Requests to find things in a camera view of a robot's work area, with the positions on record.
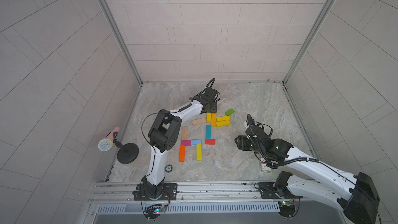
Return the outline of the teal block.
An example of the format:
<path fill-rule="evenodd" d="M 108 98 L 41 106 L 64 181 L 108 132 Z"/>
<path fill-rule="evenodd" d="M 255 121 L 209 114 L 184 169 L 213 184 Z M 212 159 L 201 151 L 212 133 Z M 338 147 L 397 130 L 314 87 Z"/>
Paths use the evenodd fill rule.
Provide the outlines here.
<path fill-rule="evenodd" d="M 211 125 L 206 126 L 206 139 L 211 139 Z"/>

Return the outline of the red block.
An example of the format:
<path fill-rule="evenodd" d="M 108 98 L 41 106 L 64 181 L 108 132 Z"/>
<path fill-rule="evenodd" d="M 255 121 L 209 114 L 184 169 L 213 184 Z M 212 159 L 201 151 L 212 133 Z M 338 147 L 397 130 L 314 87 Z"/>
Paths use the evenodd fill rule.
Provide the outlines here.
<path fill-rule="evenodd" d="M 215 139 L 205 139 L 205 144 L 206 145 L 215 145 L 216 140 Z"/>

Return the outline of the light blue block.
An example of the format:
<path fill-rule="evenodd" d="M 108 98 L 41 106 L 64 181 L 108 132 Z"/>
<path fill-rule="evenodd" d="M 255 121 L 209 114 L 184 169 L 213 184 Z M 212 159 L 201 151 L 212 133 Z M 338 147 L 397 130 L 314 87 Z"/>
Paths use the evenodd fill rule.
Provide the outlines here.
<path fill-rule="evenodd" d="M 192 146 L 194 146 L 194 145 L 201 145 L 202 144 L 202 140 L 199 140 L 199 139 L 197 139 L 197 140 L 191 140 L 191 145 Z"/>

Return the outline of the magenta block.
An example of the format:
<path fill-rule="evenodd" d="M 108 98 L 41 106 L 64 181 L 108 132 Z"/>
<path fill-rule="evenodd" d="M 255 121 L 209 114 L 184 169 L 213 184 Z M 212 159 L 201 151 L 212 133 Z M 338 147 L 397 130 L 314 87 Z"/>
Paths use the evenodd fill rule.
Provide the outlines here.
<path fill-rule="evenodd" d="M 182 140 L 181 141 L 181 146 L 191 146 L 192 141 L 191 140 Z"/>

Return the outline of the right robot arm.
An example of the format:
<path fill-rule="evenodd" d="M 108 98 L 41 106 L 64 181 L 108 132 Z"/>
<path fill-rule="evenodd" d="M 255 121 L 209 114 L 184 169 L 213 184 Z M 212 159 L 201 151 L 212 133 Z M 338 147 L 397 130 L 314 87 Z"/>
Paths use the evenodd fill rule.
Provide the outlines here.
<path fill-rule="evenodd" d="M 272 184 L 256 183 L 257 190 L 284 200 L 308 198 L 320 202 L 340 211 L 354 224 L 381 223 L 380 197 L 369 175 L 354 175 L 323 163 L 285 140 L 272 139 L 264 126 L 247 115 L 245 134 L 234 140 L 237 148 L 254 152 L 270 169 L 288 167 L 310 179 L 282 171 Z"/>

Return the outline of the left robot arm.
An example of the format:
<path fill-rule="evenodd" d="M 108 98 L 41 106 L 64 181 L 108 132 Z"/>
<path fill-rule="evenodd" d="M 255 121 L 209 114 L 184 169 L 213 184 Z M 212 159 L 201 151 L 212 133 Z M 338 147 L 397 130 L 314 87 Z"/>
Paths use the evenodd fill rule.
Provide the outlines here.
<path fill-rule="evenodd" d="M 217 103 L 221 95 L 212 87 L 214 82 L 215 79 L 211 79 L 187 104 L 174 110 L 162 109 L 154 113 L 155 120 L 148 133 L 149 144 L 152 147 L 150 164 L 142 181 L 144 189 L 154 198 L 162 191 L 167 154 L 177 143 L 181 125 L 197 115 L 217 112 Z"/>

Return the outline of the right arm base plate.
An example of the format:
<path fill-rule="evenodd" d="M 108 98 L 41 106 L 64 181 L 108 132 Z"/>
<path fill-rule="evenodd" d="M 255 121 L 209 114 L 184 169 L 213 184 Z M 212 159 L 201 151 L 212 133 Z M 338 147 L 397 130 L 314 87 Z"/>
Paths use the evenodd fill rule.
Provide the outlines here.
<path fill-rule="evenodd" d="M 293 199 L 295 196 L 288 190 L 287 184 L 277 182 L 259 182 L 255 184 L 262 199 Z"/>

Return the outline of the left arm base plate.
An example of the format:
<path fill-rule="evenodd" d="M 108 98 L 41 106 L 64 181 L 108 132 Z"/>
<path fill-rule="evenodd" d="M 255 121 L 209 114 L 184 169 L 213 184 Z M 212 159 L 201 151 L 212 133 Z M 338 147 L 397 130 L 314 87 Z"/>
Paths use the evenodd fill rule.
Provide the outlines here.
<path fill-rule="evenodd" d="M 159 186 L 140 183 L 133 192 L 134 201 L 176 200 L 177 189 L 176 183 L 163 183 Z"/>

